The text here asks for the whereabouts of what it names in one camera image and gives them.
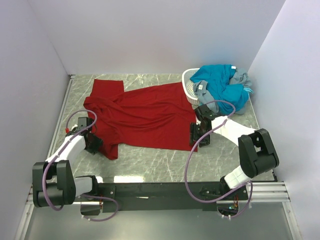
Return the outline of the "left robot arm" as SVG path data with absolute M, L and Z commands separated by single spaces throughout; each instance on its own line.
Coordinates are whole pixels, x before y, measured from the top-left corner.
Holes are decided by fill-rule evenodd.
M 33 165 L 32 196 L 36 207 L 71 205 L 81 195 L 88 201 L 99 197 L 97 178 L 94 175 L 74 177 L 71 169 L 71 162 L 82 151 L 94 155 L 103 145 L 103 140 L 92 132 L 95 126 L 94 119 L 79 117 L 58 150 L 47 160 Z

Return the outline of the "red t shirt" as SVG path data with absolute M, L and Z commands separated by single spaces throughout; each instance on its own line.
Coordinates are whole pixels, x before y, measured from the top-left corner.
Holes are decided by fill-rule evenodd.
M 118 158 L 118 145 L 190 151 L 190 124 L 196 121 L 180 82 L 125 91 L 121 80 L 95 79 L 83 103 L 97 115 L 99 152 Z

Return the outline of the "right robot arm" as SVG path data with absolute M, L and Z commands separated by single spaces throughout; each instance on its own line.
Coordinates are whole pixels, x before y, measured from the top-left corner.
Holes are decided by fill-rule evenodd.
M 211 133 L 218 134 L 238 147 L 239 166 L 223 176 L 218 191 L 213 194 L 230 200 L 237 194 L 237 187 L 279 165 L 279 158 L 269 132 L 241 125 L 228 116 L 214 113 L 207 105 L 195 110 L 199 123 L 191 123 L 189 144 L 193 149 L 211 143 Z

